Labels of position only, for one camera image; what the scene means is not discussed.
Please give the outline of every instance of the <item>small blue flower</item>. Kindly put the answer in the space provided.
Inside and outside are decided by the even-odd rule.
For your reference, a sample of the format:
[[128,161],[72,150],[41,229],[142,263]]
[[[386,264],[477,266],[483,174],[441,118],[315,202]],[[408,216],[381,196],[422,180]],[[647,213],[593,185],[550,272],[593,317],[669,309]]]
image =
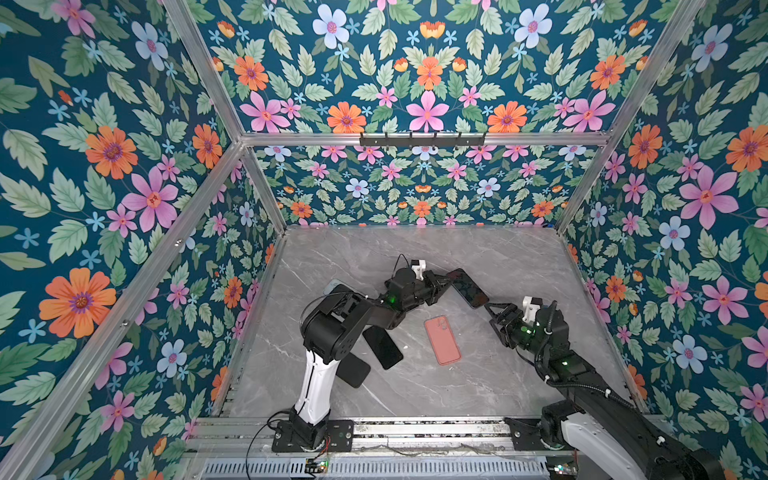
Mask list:
[[32,231],[29,230],[29,227],[26,227],[24,229],[24,235],[21,235],[20,233],[17,233],[13,237],[16,240],[20,240],[20,241],[24,242],[24,243],[22,243],[22,248],[24,250],[27,250],[29,248],[29,244],[30,243],[32,244],[33,247],[36,247],[37,245],[40,244],[40,243],[37,242],[37,240],[35,240],[35,238],[40,237],[40,234],[39,233],[32,233]]
[[85,223],[93,225],[92,230],[96,232],[98,229],[104,228],[104,220],[105,218],[99,215],[98,212],[94,212],[91,217],[85,219]]
[[35,319],[29,319],[29,328],[23,329],[18,333],[19,336],[29,336],[27,342],[35,343],[35,339],[39,336],[45,336],[45,322],[35,323]]
[[59,107],[53,100],[49,100],[48,103],[52,106],[52,108],[48,109],[48,113],[51,115],[56,115],[56,118],[59,121],[62,121],[65,118],[71,118],[71,115],[67,113],[67,105],[62,104],[61,107]]
[[101,263],[101,259],[98,258],[98,250],[94,250],[93,253],[89,253],[87,250],[82,250],[85,260],[80,260],[80,266],[88,265],[88,268],[93,270],[94,265]]

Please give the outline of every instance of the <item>phone screen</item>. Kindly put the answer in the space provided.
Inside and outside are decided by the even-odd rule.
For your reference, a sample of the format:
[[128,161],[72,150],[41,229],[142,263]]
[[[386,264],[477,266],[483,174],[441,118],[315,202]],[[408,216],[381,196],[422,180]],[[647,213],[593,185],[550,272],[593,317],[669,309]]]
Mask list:
[[457,268],[452,272],[448,272],[445,276],[453,280],[453,286],[464,297],[464,300],[469,303],[470,307],[480,308],[488,303],[488,296],[480,290],[477,283],[463,269]]
[[402,360],[402,353],[397,348],[392,337],[380,326],[371,326],[362,336],[366,338],[366,342],[373,350],[373,354],[379,359],[384,370],[389,370],[393,366]]

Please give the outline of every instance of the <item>pink phone case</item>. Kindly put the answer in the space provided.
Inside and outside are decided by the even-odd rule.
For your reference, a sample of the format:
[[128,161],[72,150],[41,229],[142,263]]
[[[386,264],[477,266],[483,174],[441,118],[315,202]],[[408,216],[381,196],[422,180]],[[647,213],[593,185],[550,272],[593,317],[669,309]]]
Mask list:
[[429,319],[424,322],[424,327],[427,329],[429,341],[432,342],[432,349],[435,350],[437,363],[448,365],[462,359],[462,353],[458,350],[456,338],[453,336],[453,331],[447,318],[438,316]]

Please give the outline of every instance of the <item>metal profile bar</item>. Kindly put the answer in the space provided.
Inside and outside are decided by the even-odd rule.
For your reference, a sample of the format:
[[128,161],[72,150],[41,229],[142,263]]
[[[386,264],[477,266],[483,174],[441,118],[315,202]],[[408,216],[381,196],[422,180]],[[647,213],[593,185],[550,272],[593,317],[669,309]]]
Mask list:
[[253,185],[255,186],[254,190],[261,199],[261,204],[264,205],[264,210],[266,210],[266,214],[272,221],[275,231],[279,233],[280,236],[285,235],[286,221],[283,218],[283,214],[280,213],[280,208],[277,207],[277,199],[272,193],[272,188],[270,187],[269,182],[266,181],[266,175],[259,166],[259,161],[256,158],[256,152],[253,151],[253,148],[248,148],[245,155],[243,155],[243,165],[245,166],[245,170],[248,172],[250,179],[253,180]]
[[400,134],[254,134],[245,133],[243,142],[248,147],[265,145],[366,145],[366,146],[444,146],[462,145],[596,145],[608,143],[609,135],[603,131],[517,133],[517,134],[456,134],[456,133],[400,133]]
[[242,144],[232,145],[208,174],[184,211],[165,233],[144,266],[96,329],[51,395],[29,422],[22,437],[0,462],[0,478],[26,480],[42,461],[56,437],[69,423],[96,377],[109,362],[128,327],[143,308],[152,289],[162,280],[178,253],[181,242],[192,233],[243,152]]
[[232,143],[237,142],[240,136],[245,133],[243,123],[237,116],[237,111],[224,83],[221,81],[221,76],[214,68],[214,61],[208,53],[208,46],[197,28],[197,23],[192,17],[187,2],[185,0],[165,0],[163,5],[165,5],[168,16],[187,49],[192,65],[200,75],[208,96],[214,103],[222,123],[224,123],[224,129],[230,135]]
[[653,51],[648,57],[648,63],[646,63],[643,71],[640,72],[637,81],[632,87],[632,91],[621,105],[611,124],[611,128],[608,129],[610,135],[608,143],[595,154],[592,163],[587,171],[584,172],[579,185],[568,200],[568,206],[555,226],[560,234],[565,233],[565,229],[568,228],[574,215],[581,208],[587,193],[594,185],[594,182],[600,177],[603,167],[614,151],[616,151],[616,147],[619,145],[624,132],[632,125],[635,115],[637,115],[640,106],[656,84],[662,69],[667,65],[667,62],[682,41],[683,36],[693,23],[696,13],[704,7],[706,1],[680,0],[680,3],[677,4],[670,21],[664,27]]

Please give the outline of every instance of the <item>orange flower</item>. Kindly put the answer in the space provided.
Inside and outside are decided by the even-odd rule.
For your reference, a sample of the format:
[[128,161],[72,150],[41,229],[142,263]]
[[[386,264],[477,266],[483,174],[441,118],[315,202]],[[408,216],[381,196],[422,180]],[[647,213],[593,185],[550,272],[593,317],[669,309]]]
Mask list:
[[345,101],[339,102],[339,106],[333,105],[328,110],[328,126],[333,128],[334,134],[361,134],[366,124],[366,118],[357,105],[349,106]]
[[418,202],[416,206],[413,207],[413,213],[416,215],[419,215],[421,218],[424,218],[427,215],[429,215],[429,209],[431,209],[429,204],[422,201],[422,202]]
[[637,387],[637,391],[640,392],[640,396],[643,397],[643,400],[645,400],[648,397],[648,392],[646,391],[645,387],[645,379],[640,373],[637,373],[637,369],[634,367],[634,365],[630,365],[627,367],[629,370],[629,374],[634,380],[634,384]]
[[535,204],[532,213],[534,217],[546,217],[547,215],[551,214],[553,210],[554,204],[549,200],[545,200],[541,203]]
[[87,268],[73,268],[69,281],[57,276],[45,287],[45,292],[54,296],[40,302],[40,319],[56,319],[48,326],[51,333],[65,337],[74,327],[74,337],[82,338],[94,332],[94,322],[101,325],[109,313],[104,305],[115,301],[114,288],[106,288],[109,279],[102,272],[91,278]]
[[432,90],[435,85],[440,84],[442,67],[438,65],[437,58],[427,57],[416,69],[416,74],[419,76],[417,79],[419,81],[419,85],[423,86],[425,90]]
[[456,57],[453,60],[453,63],[451,63],[451,67],[453,68],[453,71],[459,72],[464,71],[467,69],[467,61],[464,58]]
[[290,209],[298,218],[309,218],[312,216],[312,209],[304,202],[293,202]]
[[192,146],[197,149],[197,159],[208,168],[213,168],[219,163],[221,157],[221,145],[219,134],[210,129],[210,125],[197,125],[194,128],[195,136],[192,137]]
[[624,293],[626,291],[627,286],[624,285],[623,279],[615,275],[608,279],[605,292],[608,294],[608,298],[610,298],[612,301],[616,303],[622,301],[625,297]]
[[240,295],[243,293],[243,282],[239,278],[233,276],[227,283],[227,288],[224,289],[224,303],[234,308],[237,306],[237,302],[240,302]]
[[760,169],[764,161],[768,161],[768,125],[758,125],[757,130],[745,128],[728,145],[730,153],[725,156],[729,165],[737,172],[754,172]]
[[105,177],[110,174],[115,180],[120,180],[124,174],[134,170],[131,165],[139,163],[139,157],[133,153],[136,145],[130,138],[125,138],[125,132],[119,128],[112,130],[107,126],[98,128],[99,135],[88,135],[85,143],[90,147],[85,151],[85,156],[92,164],[96,164],[96,171]]
[[270,78],[264,73],[264,66],[260,61],[254,62],[253,57],[237,57],[235,60],[235,74],[240,76],[240,83],[248,85],[251,90],[266,90],[266,84]]
[[629,146],[629,155],[632,156],[630,164],[633,167],[643,169],[652,164],[659,157],[657,148],[661,148],[662,138],[659,137],[661,129],[654,125],[646,125],[632,137],[632,145]]
[[525,125],[528,117],[523,117],[528,112],[523,105],[518,106],[518,102],[510,101],[505,108],[499,105],[493,111],[493,115],[488,117],[488,131],[492,134],[509,134],[520,131],[520,127]]
[[216,402],[216,398],[218,398],[219,391],[221,390],[221,384],[224,383],[224,379],[227,377],[227,370],[228,368],[223,366],[216,374],[216,378],[214,378],[214,389],[210,391],[211,402]]
[[404,58],[400,58],[398,61],[395,62],[395,70],[397,71],[406,71],[408,70],[408,61]]
[[605,90],[619,81],[619,75],[623,74],[626,69],[623,55],[619,55],[618,58],[616,55],[611,55],[594,68],[594,72],[589,77],[592,80],[592,88]]
[[265,259],[264,259],[264,263],[266,263],[267,265],[269,265],[269,264],[270,264],[270,261],[272,260],[272,255],[274,255],[274,254],[275,254],[275,244],[274,244],[274,243],[271,243],[271,244],[270,244],[270,245],[269,245],[269,246],[266,248],[266,257],[265,257]]

